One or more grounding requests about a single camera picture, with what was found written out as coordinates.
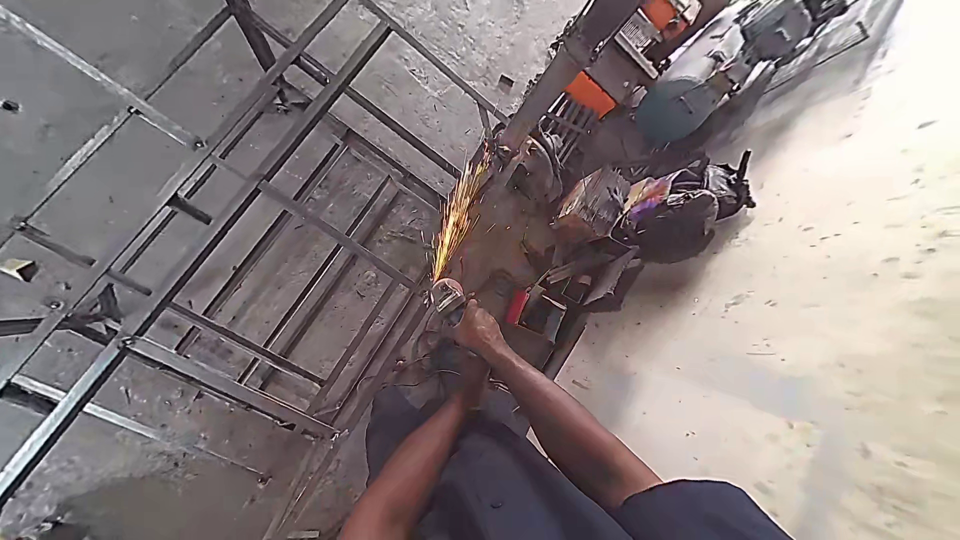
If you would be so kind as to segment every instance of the debris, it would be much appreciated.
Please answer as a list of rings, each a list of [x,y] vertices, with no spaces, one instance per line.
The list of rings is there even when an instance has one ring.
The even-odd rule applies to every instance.
[[[0,101],[0,109],[5,110],[6,112],[12,112],[13,114],[17,114],[18,112],[20,112],[20,104],[15,102],[14,100],[5,99],[3,101]]]
[[[36,262],[22,258],[8,258],[0,265],[0,272],[27,283],[36,277],[38,271],[39,266],[36,265]]]

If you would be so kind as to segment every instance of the metal rod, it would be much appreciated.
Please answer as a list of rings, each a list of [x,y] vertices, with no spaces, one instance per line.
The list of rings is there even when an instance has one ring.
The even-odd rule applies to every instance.
[[[477,110],[480,111],[480,124],[483,126],[483,137],[491,138],[493,136],[493,130],[490,127],[490,115],[479,103],[477,104]]]
[[[304,379],[310,380],[311,382],[314,382],[320,386],[324,384],[324,379],[319,375],[310,373],[310,371],[298,366],[287,358],[284,358],[273,351],[253,343],[247,337],[244,337],[243,335],[240,335],[239,333],[223,325],[218,325],[214,321],[202,316],[200,313],[196,313],[187,307],[177,304],[176,302],[171,302],[168,305],[168,308],[177,315],[189,321],[190,324],[215,332],[220,337],[223,337],[225,340],[243,349],[247,354],[254,355],[262,359],[280,371],[285,371],[292,375],[303,377]]]
[[[319,185],[320,182],[326,178],[326,175],[337,164],[337,161],[340,160],[340,157],[346,150],[346,144],[335,144],[332,148],[330,148],[330,151],[326,153],[326,156],[324,156],[310,176],[306,179],[306,182],[304,182],[297,191],[294,199],[301,202],[303,199],[308,197],[310,193],[317,188],[317,185]],[[240,264],[236,266],[224,285],[220,287],[220,290],[217,291],[217,294],[215,294],[213,299],[211,299],[206,305],[203,311],[204,317],[213,317],[220,311],[220,309],[227,303],[227,300],[229,300],[230,297],[232,297],[240,287],[240,284],[243,282],[243,280],[250,274],[254,266],[256,266],[263,256],[266,255],[271,246],[274,245],[274,242],[280,238],[280,235],[283,233],[292,217],[293,215],[286,210],[282,211],[280,215],[276,217],[270,227],[267,228],[267,231],[264,232],[264,234],[262,234],[256,241],[256,244],[253,245],[253,248],[250,250],[250,252],[247,253]],[[190,330],[187,331],[183,338],[181,338],[177,343],[177,346],[174,347],[174,351],[179,354],[183,354],[199,335],[199,329],[190,327]]]
[[[140,99],[125,86],[120,85],[120,83],[111,79],[106,73],[80,58],[73,51],[59,44],[53,38],[41,32],[39,28],[30,24],[16,13],[11,12],[3,5],[0,5],[0,22],[3,23],[3,26],[16,30],[36,45],[43,47],[82,71],[87,77],[96,81],[105,90],[127,102],[131,107],[135,108],[139,114],[142,114],[145,119],[149,120],[151,124],[183,146],[193,149],[203,148],[204,142],[198,136],[186,131],[180,124],[174,122],[154,108],[154,106]]]
[[[567,120],[566,118],[563,118],[562,116],[558,116],[554,114],[553,112],[548,112],[544,116],[553,120],[554,122],[557,122],[558,124],[560,124],[561,126],[564,126],[565,128],[569,128],[570,130],[577,132],[578,134],[584,134],[587,132],[580,126],[574,124],[573,122]]]
[[[356,353],[360,344],[363,343],[364,338],[367,337],[367,333],[373,326],[373,322],[376,321],[377,317],[380,316],[380,312],[383,311],[383,308],[387,306],[387,303],[390,302],[390,299],[394,296],[397,286],[397,282],[390,282],[390,284],[387,285],[387,290],[383,291],[383,294],[380,295],[373,309],[371,309],[367,318],[364,319],[363,324],[360,325],[360,329],[353,335],[353,339],[350,340],[344,353],[340,355],[340,359],[338,359],[336,365],[333,366],[333,370],[326,376],[328,383],[321,386],[320,391],[317,392],[317,395],[310,401],[310,405],[306,408],[307,414],[313,416],[313,414],[320,409],[327,394],[330,393],[330,388],[333,387],[333,382],[335,382],[337,378],[340,377],[340,374],[343,373],[344,369],[347,368],[350,359],[353,358],[354,353]]]
[[[396,199],[396,196],[391,197],[390,201],[386,205],[384,205],[383,208],[381,208],[380,211],[373,217],[370,223],[370,226],[366,231],[366,234],[364,234],[364,241],[369,240],[370,237],[373,236],[373,232],[376,230],[376,227],[383,222],[384,218],[387,217],[387,214],[389,214],[390,211],[394,208],[395,199]],[[338,245],[337,247],[340,249],[335,250],[336,253],[331,252],[331,255],[334,258],[336,258],[343,251],[342,245]],[[326,303],[329,302],[330,299],[333,297],[333,292],[337,290],[337,288],[340,286],[344,277],[347,275],[347,272],[349,271],[350,268],[353,267],[353,264],[355,262],[356,262],[356,254],[353,254],[353,253],[348,254],[347,260],[344,262],[344,264],[342,264],[336,270],[336,272],[334,272],[333,278],[327,282],[326,287],[324,288],[324,291],[321,294],[320,299],[317,301],[317,303],[314,306],[310,308],[310,311],[308,312],[307,316],[298,325],[297,330],[294,331],[291,338],[280,349],[282,354],[290,355],[293,353],[294,349],[297,348],[297,345],[300,344],[303,337],[306,335],[307,330],[309,330],[310,326],[313,325],[314,320],[316,320],[317,316],[320,315],[321,311],[323,311],[324,307],[326,306]]]
[[[251,17],[256,26],[264,32],[267,36],[271,37],[280,45],[284,47],[290,46],[290,39],[285,36],[281,31],[277,30],[273,25],[267,22],[262,16],[256,12],[252,12]],[[327,69],[322,63],[317,59],[310,56],[309,53],[303,53],[301,56],[301,62],[306,64],[309,69],[304,69],[303,72],[309,75],[314,81],[320,83],[321,85],[326,85],[329,80],[329,77],[333,75],[333,72]],[[428,160],[433,161],[440,168],[442,168],[447,174],[453,178],[460,178],[461,173],[455,165],[447,161],[443,156],[438,154],[433,148],[427,146],[422,140],[420,140],[416,135],[410,133],[406,128],[400,125],[399,122],[394,120],[392,116],[384,112],[383,109],[376,106],[369,99],[364,97],[360,92],[356,91],[352,87],[348,87],[344,90],[344,95],[353,100],[354,103],[363,108],[366,112],[369,112],[374,118],[379,120],[383,125],[387,126],[395,134],[399,135],[404,141],[413,146],[418,152],[423,154]]]
[[[304,469],[309,470],[309,474],[305,475],[306,478],[297,478],[291,482],[292,486],[296,486],[292,490],[293,497],[290,501],[286,501],[285,506],[283,506],[280,511],[275,514],[273,521],[270,523],[267,531],[264,533],[264,540],[277,540],[286,538],[285,532],[294,525],[304,509],[309,507],[313,502],[313,499],[316,495],[317,484],[323,478],[324,472],[330,466],[330,463],[333,461],[333,458],[343,446],[344,442],[348,439],[348,435],[353,431],[357,422],[360,420],[360,417],[366,410],[367,405],[370,403],[370,401],[372,401],[373,395],[377,390],[380,389],[383,379],[385,379],[387,374],[390,373],[390,370],[393,367],[389,361],[390,358],[395,356],[399,352],[399,349],[410,339],[413,331],[420,324],[423,315],[429,308],[426,303],[420,301],[419,295],[413,293],[413,290],[408,291],[403,307],[399,310],[399,313],[397,314],[397,317],[392,325],[384,331],[384,334],[390,334],[391,338],[396,336],[398,331],[400,332],[400,336],[396,340],[390,340],[391,343],[394,343],[394,346],[389,348],[389,352],[387,352],[388,349],[386,348],[378,348],[378,352],[387,352],[387,354],[377,357],[379,359],[383,359],[383,363],[381,364],[374,381],[371,382],[371,385],[368,387],[367,391],[364,392],[362,399],[358,402],[358,407],[356,407],[349,415],[338,418],[339,420],[343,421],[338,425],[340,434],[333,439],[332,447],[324,454],[317,466],[313,468],[305,467]],[[402,331],[399,330],[399,326],[397,324],[401,320],[405,322]],[[371,363],[372,361],[365,365],[364,371],[366,371],[366,368],[369,367]]]
[[[177,374],[199,383],[207,390],[229,400],[249,405],[281,422],[292,424],[314,435],[326,436],[338,432],[332,426],[311,418],[284,402],[239,384],[223,373],[198,361],[180,356],[149,339],[132,337],[126,343],[129,351],[134,355],[169,368]]]
[[[380,208],[376,213],[372,213],[373,207],[377,204],[380,199],[381,194],[384,189],[390,185],[387,182],[387,179],[384,179],[384,182],[380,183],[380,186],[377,187],[375,193],[367,201],[367,204],[360,210],[353,222],[347,227],[347,234],[350,236],[356,236],[357,241],[361,244],[366,243],[370,237],[373,235],[373,232],[380,225],[383,219],[386,217],[387,213],[393,208],[394,201],[396,200],[396,191],[389,195],[389,200]],[[343,253],[344,247],[340,244],[337,244],[330,250],[330,253],[327,254],[324,262],[321,263],[320,267],[314,272],[313,276],[310,278],[310,281],[307,282],[303,290],[300,291],[300,294],[297,296],[297,299],[293,304],[287,308],[287,311],[280,317],[279,322],[276,324],[274,329],[270,332],[270,335],[264,341],[264,347],[272,348],[276,341],[283,335],[284,331],[290,324],[290,321],[294,316],[300,311],[309,297],[314,295],[314,292],[319,288],[320,298],[314,305],[306,312],[306,315],[300,320],[297,324],[297,327],[294,329],[291,337],[287,338],[283,345],[281,345],[280,350],[285,351],[282,353],[286,356],[289,356],[293,352],[293,346],[291,344],[294,341],[299,342],[298,336],[305,332],[305,329],[312,324],[313,320],[316,318],[317,314],[323,309],[324,304],[327,302],[329,293],[333,288],[333,284],[338,282],[340,276],[346,272],[348,264],[355,260],[354,255],[350,255],[346,260],[344,260],[338,267],[337,270],[333,271],[333,278],[331,280],[324,280],[330,272],[330,268],[335,265],[335,263],[340,260],[339,257]],[[248,383],[251,379],[258,361],[254,358],[241,373],[238,380],[244,384]],[[256,384],[257,387],[262,388],[269,378],[270,373],[262,374],[260,377],[260,382]]]
[[[190,41],[177,53],[176,56],[170,61],[167,65],[167,69],[164,71],[160,79],[154,83],[150,89],[144,94],[144,99],[150,99],[154,96],[162,87],[169,81],[177,71],[180,70],[191,58],[193,55],[197,54],[197,51],[207,43],[214,34],[220,30],[220,27],[224,25],[230,19],[230,13],[226,7],[222,8],[213,15],[210,20],[200,29],[200,31],[190,38]],[[93,154],[100,149],[101,146],[107,142],[114,133],[117,132],[124,124],[127,123],[127,120],[132,116],[132,112],[129,109],[124,108],[122,111],[118,112],[113,118],[104,126],[102,126],[97,133],[88,139],[80,148],[77,149],[73,155],[70,156],[67,161],[60,166],[60,169],[54,173],[53,178],[51,178],[47,185],[44,187],[44,194],[39,201],[34,205],[34,207],[27,213],[24,217],[24,221],[29,221],[32,219],[40,209],[43,208],[47,202],[50,201],[56,195],[64,184],[70,180],[74,173],[80,169],[90,159]],[[7,243],[8,238],[3,238],[0,241],[0,246],[3,246]]]
[[[246,116],[246,120],[240,124],[240,127],[236,130],[236,133],[227,141],[227,144],[223,145],[223,149],[217,153],[217,156],[219,156],[221,159],[226,159],[230,152],[233,152],[233,149],[240,144],[240,141],[243,140],[244,136],[247,135],[247,132],[249,132],[253,125],[256,124],[256,121],[263,116],[264,109],[273,103],[275,96],[275,92],[268,92],[260,98],[260,101],[253,106],[252,113]],[[185,199],[190,199],[196,195],[197,192],[200,191],[204,185],[206,185],[206,182],[210,180],[210,177],[213,176],[213,173],[216,172],[216,170],[216,165],[210,164],[204,170],[204,172],[197,177],[197,180],[195,180],[183,192],[183,197]],[[140,260],[140,257],[142,257],[143,254],[150,249],[150,246],[154,243],[154,240],[156,240],[156,238],[163,233],[176,215],[177,213],[173,209],[164,208],[160,211],[160,214],[155,216],[154,220],[151,221],[150,225],[148,225],[146,233],[141,234],[140,237],[142,240],[137,242],[137,245],[132,250],[131,255],[120,265],[120,272],[126,273],[133,267],[134,264],[136,264],[138,260]]]
[[[54,405],[63,401],[63,398],[66,397],[66,392],[60,390],[59,388],[55,388],[48,384],[44,384],[39,380],[34,380],[29,377],[24,377],[22,375],[17,375],[13,377],[12,383],[15,384],[16,386],[19,386],[23,391],[38,395],[39,397],[52,402]],[[185,450],[187,452],[190,452],[191,454],[202,454],[202,455],[210,455],[210,456],[216,457],[217,459],[225,461],[226,463],[233,465],[234,467],[238,467],[240,469],[243,469],[244,471],[255,474],[258,479],[264,479],[267,477],[264,473],[261,473],[260,471],[253,469],[253,467],[244,465],[243,463],[233,460],[223,454],[219,454],[217,452],[214,452],[212,450],[209,450],[197,445],[183,445],[174,440],[168,439],[164,437],[163,433],[160,432],[159,430],[155,430],[153,428],[150,428],[149,426],[140,424],[139,422],[132,420],[130,418],[127,418],[122,414],[113,412],[108,408],[104,408],[96,404],[86,404],[84,406],[84,412],[89,414],[90,416],[93,416],[94,418],[99,418],[104,422],[113,424],[117,428],[127,430],[127,431],[133,431],[138,435],[147,437],[148,439],[154,440],[158,443],[161,443],[173,448]]]
[[[77,418],[84,406],[89,403],[93,394],[103,386],[123,358],[124,354],[120,350],[120,340],[114,338],[97,355],[93,364],[70,388],[70,391],[54,407],[54,410],[30,433],[27,440],[17,449],[16,453],[7,461],[3,471],[0,472],[0,507],[13,497],[13,493],[23,484],[40,460],[50,452],[54,444],[60,440],[63,433]]]
[[[406,167],[400,164],[399,161],[387,154],[382,148],[373,144],[365,137],[360,136],[360,134],[356,133],[354,130],[349,130],[349,132],[353,134],[352,138],[356,140],[358,144],[369,150],[372,154],[383,160],[385,163],[387,163],[387,165],[400,173],[399,180],[396,177],[391,177],[391,180],[394,181],[397,189],[409,195],[414,201],[419,202],[420,205],[425,209],[440,213],[440,208],[446,201],[443,195],[441,195],[429,184],[418,178],[417,175],[410,172]]]
[[[343,424],[340,426],[343,435],[338,436],[333,441],[332,448],[324,455],[324,458],[321,460],[314,474],[304,484],[298,495],[295,497],[293,503],[289,505],[289,510],[284,516],[281,517],[278,523],[271,524],[271,527],[268,528],[267,534],[264,536],[265,539],[285,538],[288,529],[297,522],[303,512],[309,508],[314,499],[316,499],[318,494],[317,485],[323,479],[323,472],[325,472],[326,468],[330,466],[330,463],[340,450],[340,447],[344,444],[344,441],[347,440],[347,435],[349,435],[349,433],[353,430],[357,422],[360,421],[364,411],[367,409],[367,405],[369,405],[373,400],[373,396],[376,395],[376,392],[380,390],[383,385],[383,381],[387,378],[387,375],[390,374],[394,367],[391,363],[391,359],[399,355],[400,349],[406,344],[407,341],[410,340],[410,336],[413,335],[414,330],[416,330],[417,326],[420,325],[420,321],[423,319],[423,316],[426,314],[429,308],[430,306],[427,303],[419,302],[417,296],[411,297],[404,305],[403,315],[407,315],[408,311],[413,311],[413,313],[412,315],[408,316],[409,318],[404,319],[407,321],[407,323],[404,326],[400,337],[393,342],[394,346],[390,348],[386,355],[378,358],[382,359],[382,363],[380,364],[377,373],[373,376],[373,380],[370,381],[370,384],[364,391],[363,395],[357,401],[357,407],[355,407],[348,416],[341,417],[343,419]]]
[[[233,172],[235,175],[244,179],[244,176],[242,175],[242,173],[234,169],[225,161],[216,160],[215,158],[211,158],[211,159],[214,160],[219,166],[226,168],[227,170]],[[298,203],[297,201],[294,201],[293,199],[288,197],[285,193],[283,193],[283,191],[280,190],[280,188],[276,187],[273,184],[270,184],[266,180],[261,180],[259,183],[257,183],[256,188],[261,193],[263,193],[264,196],[266,196],[267,198],[273,201],[276,201],[285,209],[295,214],[297,217],[299,217],[303,221],[309,223],[310,225],[313,225],[317,229],[320,229],[322,232],[326,233],[328,236],[331,236],[334,240],[337,241],[338,244],[342,244],[345,248],[349,249],[359,257],[365,258],[373,266],[377,267],[378,269],[386,273],[388,276],[390,276],[394,280],[397,280],[401,282],[404,286],[408,286],[408,287],[413,287],[415,285],[413,280],[406,277],[402,272],[400,272],[399,270],[391,266],[390,263],[374,255],[373,252],[371,252],[367,248],[358,244],[356,240],[354,240],[353,238],[350,238],[346,234],[343,234],[340,231],[338,231],[336,227],[330,225],[329,223],[324,221],[319,215],[310,211],[310,209],[308,209],[303,203]]]
[[[349,82],[356,77],[360,69],[363,68],[364,64],[370,59],[372,54],[376,49],[383,43],[386,39],[387,34],[390,30],[383,25],[382,23],[377,25],[373,31],[363,40],[359,47],[350,55],[350,58],[344,64],[344,68],[337,73],[337,77],[334,81],[331,81],[329,86],[326,86],[321,94],[318,96],[313,103],[310,104],[310,107],[303,114],[303,118],[295,126],[293,126],[285,135],[281,138],[279,144],[270,152],[270,154],[260,163],[257,167],[257,175],[263,175],[260,178],[265,178],[270,180],[277,171],[282,167],[282,163],[288,159],[293,154],[293,149],[300,145],[306,135],[317,125],[320,121],[321,116],[324,115],[329,110],[329,107],[333,102],[340,96],[343,91],[344,86],[348,85]],[[286,58],[286,65],[289,65],[289,62],[293,60],[294,55],[293,49],[288,49],[284,52],[284,57],[290,55],[289,58]],[[277,60],[277,63],[274,64],[274,67],[271,68],[271,71],[278,68],[282,65],[283,58]],[[218,129],[217,132],[223,131],[223,138],[226,138],[228,133],[232,130],[232,127],[236,125],[237,122],[246,114],[246,111],[257,101],[259,96],[251,95],[248,96],[249,99],[244,100],[246,108],[243,110],[235,110],[232,112],[224,124],[229,124],[229,129],[221,130]],[[196,156],[207,155],[210,156],[212,152],[213,145],[207,149],[207,151],[202,153],[197,153]],[[182,180],[178,182],[180,174],[183,174],[183,178],[186,179],[190,174],[192,174],[200,165],[202,164],[201,160],[189,160],[188,163],[181,168],[180,172],[170,179],[168,185],[171,187],[169,192],[166,191],[166,188],[161,191],[162,196],[160,200],[163,202],[159,208],[148,218],[147,222],[143,224],[143,227],[137,232],[139,234],[142,232],[143,228],[149,224],[149,220],[156,216],[163,206],[166,205],[166,202],[169,198],[176,192],[176,187],[178,187]],[[128,319],[124,324],[123,333],[131,335],[140,335],[146,332],[149,327],[154,323],[160,313],[163,311],[163,308],[167,303],[169,303],[184,285],[193,277],[197,272],[203,262],[207,257],[213,252],[216,246],[223,240],[224,236],[227,235],[229,229],[240,219],[240,216],[246,211],[247,208],[253,203],[258,194],[257,190],[258,184],[246,183],[244,184],[237,193],[230,199],[225,209],[216,217],[213,224],[204,229],[203,234],[198,240],[194,243],[192,248],[188,250],[188,253],[175,265],[175,267],[168,274],[168,278],[164,280],[165,285],[161,287],[161,290],[158,291],[158,294],[151,296],[149,301],[144,306],[144,311],[140,312],[137,315],[134,315]],[[126,240],[123,249],[126,249],[130,245],[132,239]],[[123,249],[119,250],[116,254],[117,257],[123,252]],[[94,271],[91,272],[93,276],[99,280],[99,277],[103,276],[106,272],[108,266],[113,264],[116,258],[104,258],[103,260],[97,263],[97,266],[103,265],[102,268],[94,267]],[[89,283],[89,288],[92,288],[96,283],[96,280]],[[31,343],[31,351],[28,353],[26,358],[21,358],[19,360],[8,361],[3,366],[0,366],[2,373],[5,377],[0,379],[3,382],[3,385],[6,385],[7,381],[10,380],[10,377],[19,370],[19,368],[29,361],[29,358],[39,350],[42,346],[43,341],[46,337],[53,333],[57,324],[62,320],[67,314],[67,311],[63,309],[55,310],[50,316],[44,318],[43,322],[31,334],[31,338],[34,340]],[[121,339],[126,340],[127,338],[121,338],[118,334],[114,337],[110,343],[97,355],[93,363],[87,368],[86,372],[80,377],[80,379],[70,388],[70,391],[67,393],[66,398],[61,401],[53,412],[48,415],[43,422],[36,428],[36,430],[31,433],[27,441],[17,450],[13,455],[13,458],[7,463],[7,466],[4,468],[3,472],[0,473],[0,506],[6,504],[6,502],[12,497],[16,489],[23,483],[31,471],[33,471],[39,461],[47,455],[50,449],[54,444],[60,439],[63,435],[63,432],[69,427],[70,423],[77,417],[77,414],[80,413],[80,410],[83,409],[84,405],[89,402],[93,395],[103,386],[107,378],[113,373],[116,367],[119,365],[120,361],[125,355],[123,351]],[[236,384],[237,386],[242,386],[236,383],[233,380],[230,380],[231,383]]]
[[[481,105],[484,109],[492,112],[493,115],[496,116],[497,120],[504,123],[507,122],[506,114],[504,114],[503,112],[500,112],[500,110],[493,103],[491,103],[487,98],[483,97],[483,95],[481,95],[480,92],[476,91],[476,89],[473,88],[473,86],[471,86],[470,83],[468,83],[467,81],[464,81],[452,69],[447,67],[445,63],[440,61],[440,59],[434,56],[433,53],[428,51],[426,47],[423,46],[423,43],[420,43],[415,37],[411,36],[410,33],[407,32],[406,29],[404,29],[400,25],[400,23],[396,22],[396,20],[390,17],[387,14],[387,12],[384,12],[379,6],[377,6],[376,2],[374,2],[373,0],[360,0],[360,3],[363,4],[364,8],[367,8],[368,10],[373,12],[373,14],[376,15],[377,18],[379,18],[381,21],[389,24],[390,27],[394,30],[394,32],[396,32],[396,34],[400,36],[401,39],[406,41],[411,47],[414,48],[415,51],[417,51],[424,58],[430,61],[430,63],[432,63],[437,69],[439,69],[441,73],[446,75],[446,77],[450,81],[452,81],[454,85],[459,86],[461,90],[463,90],[464,92],[467,93],[468,96],[473,98],[473,101],[477,102],[477,104]]]
[[[33,241],[34,243],[40,246],[43,246],[44,248],[52,251],[53,253],[65,258],[67,261],[72,262],[78,266],[83,266],[84,268],[92,268],[97,263],[96,258],[86,256],[86,255],[81,255],[79,253],[74,252],[70,248],[54,241],[50,237],[50,235],[48,235],[44,231],[41,231],[40,229],[34,227],[33,225],[28,225],[26,222],[21,221],[20,223],[15,225],[14,228],[23,237]],[[154,292],[150,289],[150,287],[146,285],[142,285],[134,281],[133,278],[131,278],[130,276],[123,274],[121,272],[117,272],[116,270],[108,269],[105,272],[105,275],[111,280],[118,282],[131,290],[135,290],[136,292],[142,295],[150,296]]]

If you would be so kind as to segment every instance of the angle grinder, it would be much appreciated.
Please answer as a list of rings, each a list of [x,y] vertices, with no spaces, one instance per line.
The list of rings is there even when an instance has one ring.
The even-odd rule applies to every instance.
[[[457,326],[464,318],[467,297],[464,288],[456,280],[442,278],[430,288],[430,303],[445,323]]]

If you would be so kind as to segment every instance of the dusty floor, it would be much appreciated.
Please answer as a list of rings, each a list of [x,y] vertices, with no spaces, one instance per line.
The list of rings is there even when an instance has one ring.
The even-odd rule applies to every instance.
[[[559,381],[665,479],[734,481],[800,540],[960,535],[960,107],[929,27],[958,15],[906,2],[769,94],[716,153],[756,150],[759,206],[589,324]]]

